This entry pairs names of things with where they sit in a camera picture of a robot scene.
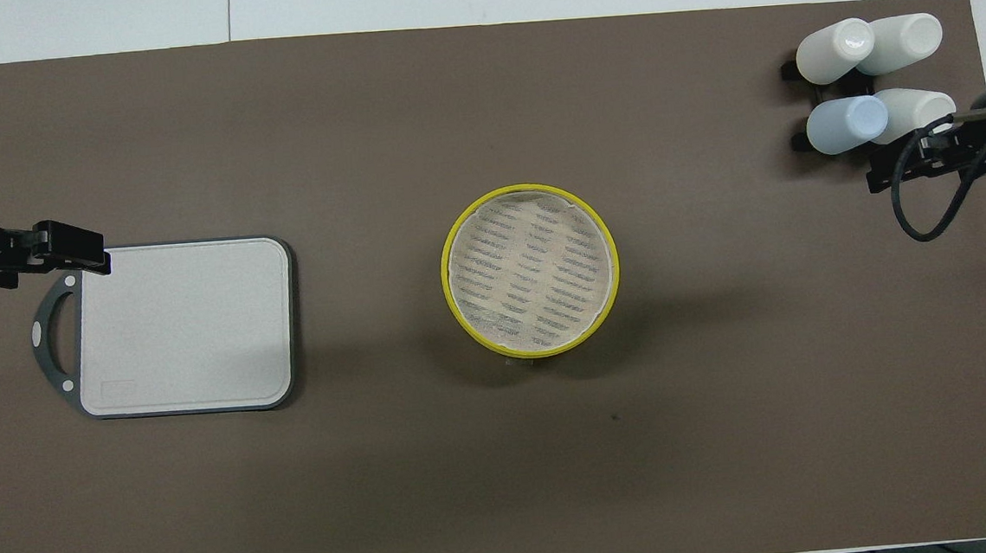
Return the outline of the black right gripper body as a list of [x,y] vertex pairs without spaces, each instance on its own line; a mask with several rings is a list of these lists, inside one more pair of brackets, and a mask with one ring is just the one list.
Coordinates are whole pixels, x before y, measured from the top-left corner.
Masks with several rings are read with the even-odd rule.
[[926,128],[905,134],[905,143],[919,137],[915,151],[906,157],[908,180],[942,177],[949,173],[963,176],[975,161],[976,175],[986,175],[986,118],[947,123],[938,133]]

